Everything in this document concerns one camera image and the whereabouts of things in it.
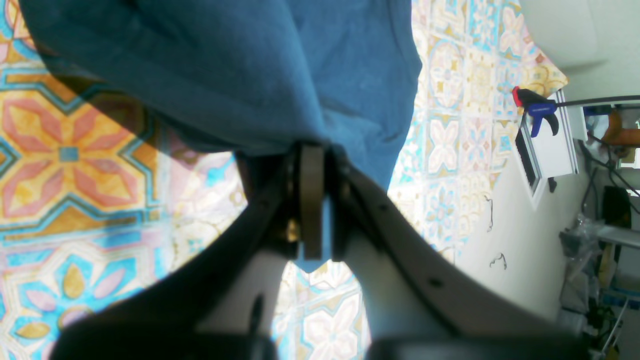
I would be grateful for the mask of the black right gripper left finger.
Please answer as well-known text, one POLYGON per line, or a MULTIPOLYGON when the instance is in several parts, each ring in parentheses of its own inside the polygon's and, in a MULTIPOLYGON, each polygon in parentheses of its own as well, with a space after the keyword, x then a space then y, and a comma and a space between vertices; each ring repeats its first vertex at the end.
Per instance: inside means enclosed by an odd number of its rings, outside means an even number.
POLYGON ((298 145, 208 248, 143 292, 68 326, 53 360, 274 360, 290 260, 326 253, 326 150, 298 145))

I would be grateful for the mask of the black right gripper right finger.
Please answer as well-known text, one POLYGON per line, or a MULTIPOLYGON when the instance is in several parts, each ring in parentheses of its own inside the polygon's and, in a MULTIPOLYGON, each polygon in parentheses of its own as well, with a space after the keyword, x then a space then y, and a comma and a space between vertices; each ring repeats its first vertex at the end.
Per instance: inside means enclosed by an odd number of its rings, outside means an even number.
POLYGON ((337 145, 326 152, 333 260, 362 289, 368 360, 588 360, 587 346, 476 282, 414 230, 337 145))

